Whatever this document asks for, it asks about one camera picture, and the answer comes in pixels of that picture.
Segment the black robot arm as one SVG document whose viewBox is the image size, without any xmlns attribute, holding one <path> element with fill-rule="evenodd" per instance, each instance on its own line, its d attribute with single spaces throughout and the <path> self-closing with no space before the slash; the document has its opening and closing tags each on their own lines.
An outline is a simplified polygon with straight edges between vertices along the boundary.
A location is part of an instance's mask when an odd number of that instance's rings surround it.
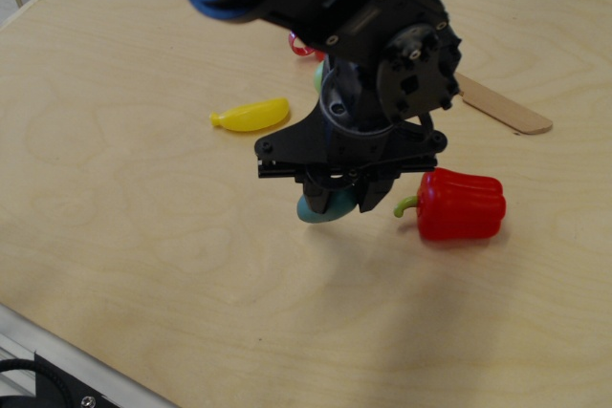
<svg viewBox="0 0 612 408">
<path fill-rule="evenodd" d="M 255 145 L 262 178 L 291 177 L 327 216 L 369 211 L 447 145 L 431 120 L 459 92 L 461 54 L 441 0 L 189 0 L 220 21 L 264 20 L 324 53 L 317 105 Z"/>
</svg>

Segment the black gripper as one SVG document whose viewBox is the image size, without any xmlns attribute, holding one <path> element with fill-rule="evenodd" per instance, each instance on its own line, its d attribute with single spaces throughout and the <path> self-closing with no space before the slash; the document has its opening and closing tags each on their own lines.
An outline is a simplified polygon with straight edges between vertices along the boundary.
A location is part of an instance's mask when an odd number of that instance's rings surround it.
<svg viewBox="0 0 612 408">
<path fill-rule="evenodd" d="M 430 113 L 447 105 L 445 78 L 429 64 L 406 69 L 385 61 L 370 73 L 328 57 L 314 110 L 255 143 L 258 174 L 301 185 L 298 215 L 325 214 L 327 188 L 352 186 L 360 212 L 371 211 L 400 175 L 436 166 L 448 140 Z"/>
</svg>

